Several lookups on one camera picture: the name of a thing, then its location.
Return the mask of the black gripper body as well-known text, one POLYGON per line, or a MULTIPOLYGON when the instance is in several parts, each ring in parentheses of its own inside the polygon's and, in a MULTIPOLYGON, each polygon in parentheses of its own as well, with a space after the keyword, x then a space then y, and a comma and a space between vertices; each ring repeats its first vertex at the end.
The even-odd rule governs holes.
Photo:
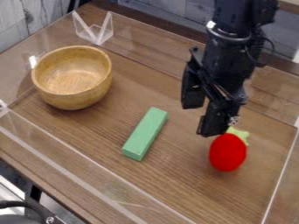
POLYGON ((192 48, 192 62, 201 71, 206 98, 212 102, 234 101, 240 106, 248 103, 245 81, 254 70, 250 47, 256 44, 253 31, 225 32, 209 29, 204 55, 192 48))

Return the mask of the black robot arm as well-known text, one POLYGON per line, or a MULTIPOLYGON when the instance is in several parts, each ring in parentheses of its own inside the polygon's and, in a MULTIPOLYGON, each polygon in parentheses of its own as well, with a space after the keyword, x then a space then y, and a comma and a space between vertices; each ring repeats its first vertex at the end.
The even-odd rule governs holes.
POLYGON ((206 107, 198 134, 222 135, 248 104, 245 81, 258 67, 265 43, 262 27, 276 22, 278 0, 216 0, 205 51, 192 48, 182 77, 182 107, 206 107))

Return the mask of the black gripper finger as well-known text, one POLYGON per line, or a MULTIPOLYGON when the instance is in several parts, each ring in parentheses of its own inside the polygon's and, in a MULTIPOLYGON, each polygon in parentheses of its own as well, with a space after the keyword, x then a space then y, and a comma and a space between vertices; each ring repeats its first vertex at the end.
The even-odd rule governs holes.
POLYGON ((198 67, 189 62, 182 77, 182 108, 198 109, 205 103, 202 73, 198 67))
POLYGON ((213 137, 228 132, 240 120, 240 105, 234 101, 212 101, 206 114, 201 117, 197 133, 213 137))

